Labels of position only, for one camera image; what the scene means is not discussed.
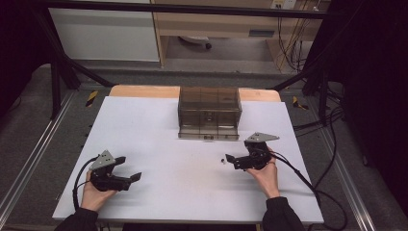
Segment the person's left hand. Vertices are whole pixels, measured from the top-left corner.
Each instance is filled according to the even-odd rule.
[[[98,212],[98,210],[105,204],[105,202],[115,195],[117,191],[101,192],[96,189],[90,181],[90,173],[87,172],[87,183],[84,186],[84,193],[82,195],[81,208]]]

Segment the power outlet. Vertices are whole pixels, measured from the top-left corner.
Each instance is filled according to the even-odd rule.
[[[296,4],[296,0],[285,0],[285,3],[282,5],[282,9],[293,10],[294,4]]]
[[[272,4],[270,4],[270,8],[271,9],[283,9],[284,4],[285,4],[285,0],[273,0]]]

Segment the gray floor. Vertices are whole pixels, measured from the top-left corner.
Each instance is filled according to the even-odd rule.
[[[255,89],[274,86],[290,77],[278,74],[271,68],[272,59],[265,53],[266,44],[261,40],[212,39],[213,49],[210,51],[177,38],[172,39],[170,43],[172,46],[168,51],[165,68],[154,65],[131,66],[118,71],[114,68],[97,67],[96,72],[120,84],[235,86]],[[103,97],[110,91],[94,85],[87,78],[83,78],[83,81],[83,87],[74,92],[75,96],[60,127],[15,204],[7,220],[7,227],[24,224],[46,230],[47,227],[52,228],[59,223],[51,218],[58,202],[56,197],[63,191],[81,153],[81,145],[87,139],[86,134],[91,129],[89,126],[96,118]],[[305,105],[316,101],[314,97],[304,97],[300,91],[301,86],[302,83],[296,83],[280,92],[282,100],[287,103],[293,125],[316,120],[311,110],[293,107],[293,96],[297,96],[299,102]],[[93,105],[87,108],[85,103],[94,88],[98,88],[98,95]],[[22,93],[21,104],[0,120],[0,150],[3,163],[6,163],[3,168],[4,177],[0,178],[0,198],[6,196],[45,130],[50,115],[50,73],[47,68],[41,68],[35,72],[32,81]],[[358,145],[348,130],[346,121],[337,121],[334,128],[339,153],[364,200],[376,230],[408,230],[407,217],[402,214],[377,170],[363,165]],[[317,131],[299,137],[298,143],[312,182],[316,183],[329,161],[322,133]],[[348,216],[346,229],[360,230],[339,179],[336,171],[332,169],[321,183],[320,189],[330,193],[343,205]],[[342,224],[342,212],[333,202],[323,197],[321,209],[327,224],[334,227]],[[315,225],[314,229],[326,228]]]

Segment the white tabletop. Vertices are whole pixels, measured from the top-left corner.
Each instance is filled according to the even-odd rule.
[[[226,153],[246,156],[243,140],[254,132],[280,137],[268,141],[268,146],[309,180],[284,103],[243,101],[238,141],[179,139],[177,105],[173,98],[106,97],[53,218],[64,219],[74,212],[72,188],[81,166],[106,149],[114,157],[126,157],[114,175],[142,172],[139,182],[101,209],[99,218],[109,221],[261,222],[266,197],[257,183],[247,172],[221,162]],[[300,219],[323,222],[313,193],[285,164],[277,166],[281,193]]]

